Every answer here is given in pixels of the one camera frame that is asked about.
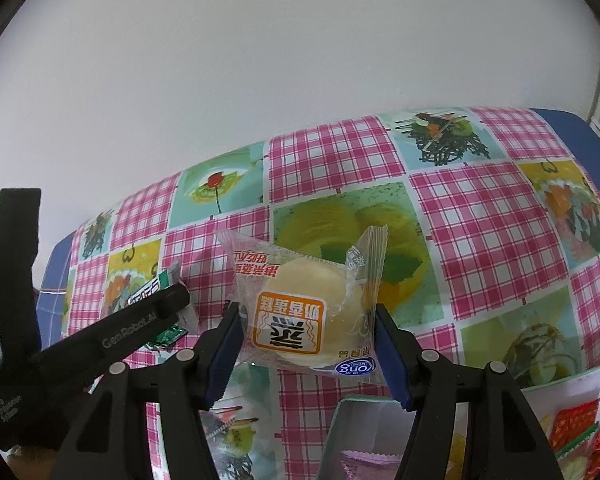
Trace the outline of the green white small packet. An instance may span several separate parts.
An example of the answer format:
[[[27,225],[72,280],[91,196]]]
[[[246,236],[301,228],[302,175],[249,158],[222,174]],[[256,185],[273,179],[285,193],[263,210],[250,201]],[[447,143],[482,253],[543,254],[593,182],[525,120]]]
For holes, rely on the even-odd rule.
[[[188,305],[178,311],[175,311],[176,300],[183,299],[184,296],[179,292],[177,294],[175,292],[166,294],[167,289],[173,288],[177,284],[184,284],[179,261],[172,263],[166,270],[160,271],[154,278],[134,290],[124,304],[125,307],[129,307],[139,301],[144,301],[146,298],[158,295],[158,319],[176,318],[175,322],[166,326],[162,332],[153,336],[145,344],[147,350],[155,352],[168,350],[185,336],[191,335],[198,327],[199,316],[194,294],[192,292],[189,294]]]

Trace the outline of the pink plaid fruit tablecloth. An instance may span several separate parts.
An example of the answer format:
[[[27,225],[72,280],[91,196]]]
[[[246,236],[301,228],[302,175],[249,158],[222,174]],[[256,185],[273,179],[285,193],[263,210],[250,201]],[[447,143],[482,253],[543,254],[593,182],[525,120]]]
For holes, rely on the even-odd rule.
[[[559,110],[447,107],[342,120],[143,188],[74,234],[61,331],[184,283],[194,322],[130,356],[165,361],[230,300],[246,341],[204,415],[223,479],[316,474],[345,396],[387,392],[374,304],[451,361],[540,388],[600,366],[600,137]]]

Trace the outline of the pink snack packet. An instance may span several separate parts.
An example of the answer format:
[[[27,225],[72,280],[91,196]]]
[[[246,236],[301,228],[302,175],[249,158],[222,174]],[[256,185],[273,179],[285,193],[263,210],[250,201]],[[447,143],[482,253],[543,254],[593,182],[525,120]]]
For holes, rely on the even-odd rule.
[[[344,450],[340,464],[349,480],[393,480],[401,463],[401,456]]]

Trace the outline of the red patterned wafer packet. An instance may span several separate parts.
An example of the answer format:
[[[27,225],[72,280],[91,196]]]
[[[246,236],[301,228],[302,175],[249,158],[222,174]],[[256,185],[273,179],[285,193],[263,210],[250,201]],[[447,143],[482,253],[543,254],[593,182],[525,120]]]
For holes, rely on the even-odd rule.
[[[550,433],[550,447],[560,452],[595,426],[600,399],[588,401],[573,408],[560,410]]]

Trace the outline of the green edged cake packet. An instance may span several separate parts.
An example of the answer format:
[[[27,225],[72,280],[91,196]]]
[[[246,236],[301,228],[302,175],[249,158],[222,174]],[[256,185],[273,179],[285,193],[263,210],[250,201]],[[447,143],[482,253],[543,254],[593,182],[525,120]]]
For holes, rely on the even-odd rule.
[[[596,422],[556,453],[564,480],[583,480],[588,469],[588,458],[592,453],[592,442],[600,424]]]

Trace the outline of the blue checked under cloth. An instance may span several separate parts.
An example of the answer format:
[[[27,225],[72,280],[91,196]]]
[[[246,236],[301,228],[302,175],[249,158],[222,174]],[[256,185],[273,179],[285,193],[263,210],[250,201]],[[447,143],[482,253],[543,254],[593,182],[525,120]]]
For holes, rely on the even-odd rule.
[[[449,154],[450,165],[573,157],[600,196],[600,121],[545,108],[469,107],[430,110],[445,138],[460,130],[475,133],[488,150]],[[71,269],[174,228],[267,200],[288,200],[346,184],[400,177],[422,166],[414,139],[390,125],[387,117],[366,116],[276,136],[264,143],[202,162],[132,194],[91,222],[99,227],[94,246],[87,226],[53,249],[42,279],[40,311],[61,316],[70,298]]]

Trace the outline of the mint green white tray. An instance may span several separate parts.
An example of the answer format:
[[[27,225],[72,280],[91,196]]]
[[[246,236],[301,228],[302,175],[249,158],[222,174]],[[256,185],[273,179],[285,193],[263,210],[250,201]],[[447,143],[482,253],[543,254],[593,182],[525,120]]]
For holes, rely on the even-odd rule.
[[[518,388],[509,369],[393,356],[391,400],[339,403],[322,479],[600,478],[600,366]]]

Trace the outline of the yellow snack packet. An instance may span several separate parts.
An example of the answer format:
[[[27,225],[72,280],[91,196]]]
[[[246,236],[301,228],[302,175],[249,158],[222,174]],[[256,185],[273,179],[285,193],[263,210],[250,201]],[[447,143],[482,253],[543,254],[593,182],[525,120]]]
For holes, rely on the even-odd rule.
[[[465,451],[466,438],[461,434],[453,434],[445,480],[460,480],[462,478]]]

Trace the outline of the large steamed cake packet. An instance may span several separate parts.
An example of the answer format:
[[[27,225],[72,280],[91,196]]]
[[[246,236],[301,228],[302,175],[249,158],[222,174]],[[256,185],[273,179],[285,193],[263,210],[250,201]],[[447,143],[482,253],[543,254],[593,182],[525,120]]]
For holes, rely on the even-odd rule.
[[[388,230],[370,226],[329,261],[225,229],[244,357],[279,370],[381,384],[375,310]]]

